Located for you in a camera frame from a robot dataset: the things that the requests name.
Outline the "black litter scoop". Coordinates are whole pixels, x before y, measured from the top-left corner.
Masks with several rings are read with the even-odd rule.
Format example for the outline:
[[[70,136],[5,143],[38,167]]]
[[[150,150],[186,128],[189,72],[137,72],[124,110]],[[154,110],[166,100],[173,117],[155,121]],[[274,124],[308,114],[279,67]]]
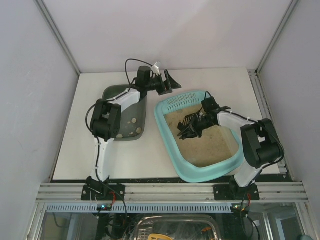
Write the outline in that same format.
[[[193,119],[197,119],[199,117],[200,117],[199,113],[192,113],[192,114],[186,115],[184,119],[178,123],[177,129],[179,131],[184,130]]]

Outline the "teal litter box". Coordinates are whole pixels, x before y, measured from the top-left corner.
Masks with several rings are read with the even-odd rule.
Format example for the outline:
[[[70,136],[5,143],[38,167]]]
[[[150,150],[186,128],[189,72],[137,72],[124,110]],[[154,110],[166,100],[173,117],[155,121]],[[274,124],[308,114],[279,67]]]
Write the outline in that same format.
[[[201,109],[209,95],[194,90],[158,102],[155,120],[177,175],[188,183],[202,183],[223,177],[244,162],[242,141],[237,130],[215,125],[202,137],[178,138],[178,123]]]

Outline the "grey plastic bin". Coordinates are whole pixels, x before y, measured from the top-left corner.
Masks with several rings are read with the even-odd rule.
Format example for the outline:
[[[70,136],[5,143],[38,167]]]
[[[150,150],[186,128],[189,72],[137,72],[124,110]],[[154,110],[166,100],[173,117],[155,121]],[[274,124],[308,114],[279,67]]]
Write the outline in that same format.
[[[102,95],[103,100],[116,97],[129,86],[125,84],[107,87]],[[131,105],[121,113],[120,130],[115,142],[128,142],[138,140],[145,130],[147,114],[147,97],[140,102]]]

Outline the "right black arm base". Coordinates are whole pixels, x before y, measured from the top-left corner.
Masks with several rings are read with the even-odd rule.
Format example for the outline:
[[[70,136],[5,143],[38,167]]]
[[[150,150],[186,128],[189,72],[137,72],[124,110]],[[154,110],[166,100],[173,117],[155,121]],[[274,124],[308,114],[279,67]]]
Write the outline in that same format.
[[[260,200],[258,187],[256,184],[250,184],[246,187],[240,187],[236,181],[231,178],[228,184],[218,184],[213,186],[214,199],[216,201],[236,201],[236,200]]]

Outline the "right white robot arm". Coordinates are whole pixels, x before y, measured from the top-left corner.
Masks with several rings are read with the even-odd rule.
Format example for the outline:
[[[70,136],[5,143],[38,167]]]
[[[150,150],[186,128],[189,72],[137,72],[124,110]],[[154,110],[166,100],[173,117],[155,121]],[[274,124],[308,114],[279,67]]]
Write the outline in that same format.
[[[253,120],[232,111],[228,106],[220,106],[213,97],[205,98],[202,107],[184,117],[177,125],[181,140],[201,138],[203,131],[221,126],[239,130],[244,163],[233,176],[239,188],[253,185],[265,168],[282,161],[285,156],[273,122],[269,118]]]

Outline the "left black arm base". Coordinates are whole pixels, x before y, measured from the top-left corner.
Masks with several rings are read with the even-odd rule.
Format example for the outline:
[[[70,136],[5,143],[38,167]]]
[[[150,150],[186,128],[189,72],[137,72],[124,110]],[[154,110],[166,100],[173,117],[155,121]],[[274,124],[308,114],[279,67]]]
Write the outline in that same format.
[[[81,192],[82,201],[122,201],[126,186],[123,184],[109,184],[108,181],[101,183],[89,176]]]

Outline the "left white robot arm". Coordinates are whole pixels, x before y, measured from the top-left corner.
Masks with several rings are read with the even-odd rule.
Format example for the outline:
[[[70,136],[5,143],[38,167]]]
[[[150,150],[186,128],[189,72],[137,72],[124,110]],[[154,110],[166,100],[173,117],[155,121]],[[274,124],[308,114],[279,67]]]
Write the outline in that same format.
[[[140,66],[133,82],[120,94],[109,99],[98,99],[87,111],[93,110],[91,121],[86,121],[86,127],[95,138],[95,160],[89,179],[97,183],[105,183],[110,177],[108,166],[111,157],[109,151],[121,128],[122,112],[141,102],[150,91],[158,95],[171,94],[182,86],[175,81],[168,70],[162,76],[159,68]]]

